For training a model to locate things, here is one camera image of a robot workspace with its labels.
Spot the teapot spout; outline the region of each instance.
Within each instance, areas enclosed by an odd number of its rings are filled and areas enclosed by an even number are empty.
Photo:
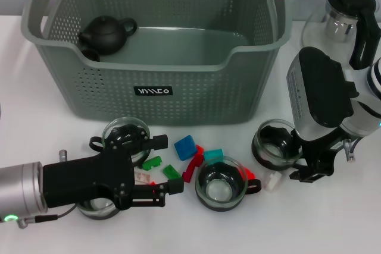
[[[78,38],[81,42],[84,42],[84,43],[88,43],[91,41],[92,39],[92,36],[90,33],[86,33],[86,32],[80,32],[78,34]]]

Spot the red block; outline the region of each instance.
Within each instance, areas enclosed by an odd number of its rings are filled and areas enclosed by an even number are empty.
[[[204,148],[200,145],[196,145],[197,148],[197,154],[203,155],[204,154]]]
[[[246,176],[248,180],[255,180],[255,175],[247,168],[245,168]]]
[[[186,182],[188,184],[191,182],[191,179],[192,179],[192,176],[193,176],[193,172],[195,171],[195,168],[196,167],[197,168],[200,167],[203,161],[204,161],[204,156],[203,155],[201,155],[201,154],[196,154],[195,155],[195,157],[189,163],[186,171],[183,172],[184,182]]]

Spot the glass cup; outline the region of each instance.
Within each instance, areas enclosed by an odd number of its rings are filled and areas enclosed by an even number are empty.
[[[229,211],[260,190],[261,182],[248,180],[244,167],[226,156],[204,161],[196,174],[196,194],[213,211]]]
[[[121,136],[113,136],[112,132],[120,130],[120,128],[123,128],[125,126],[137,127],[141,130],[141,132],[145,132],[145,135],[148,138],[150,137],[149,128],[142,120],[137,119],[135,117],[121,117],[109,123],[109,125],[107,125],[105,130],[103,131],[102,145],[104,149],[115,148],[115,146],[118,143],[118,140],[124,139]],[[131,155],[131,158],[134,167],[136,167],[137,165],[141,165],[148,158],[150,152],[151,150],[144,150],[138,153],[133,153]]]
[[[119,213],[119,209],[109,199],[93,199],[77,204],[79,211],[94,220],[109,219]]]
[[[260,125],[251,149],[255,159],[273,171],[283,171],[300,159],[301,147],[292,136],[294,126],[280,119],[268,120]]]

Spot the green block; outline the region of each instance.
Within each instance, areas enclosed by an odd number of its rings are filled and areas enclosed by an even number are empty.
[[[168,165],[163,169],[164,175],[169,179],[173,180],[174,178],[181,178],[181,175],[172,167]]]
[[[142,164],[142,169],[145,171],[149,171],[154,167],[159,167],[163,161],[160,156],[156,156],[155,158],[149,159]]]

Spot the green led light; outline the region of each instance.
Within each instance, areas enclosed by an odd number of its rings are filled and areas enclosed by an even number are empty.
[[[16,215],[8,215],[7,217],[4,218],[4,221],[7,222],[7,221],[14,221],[14,220],[18,220],[18,216]]]

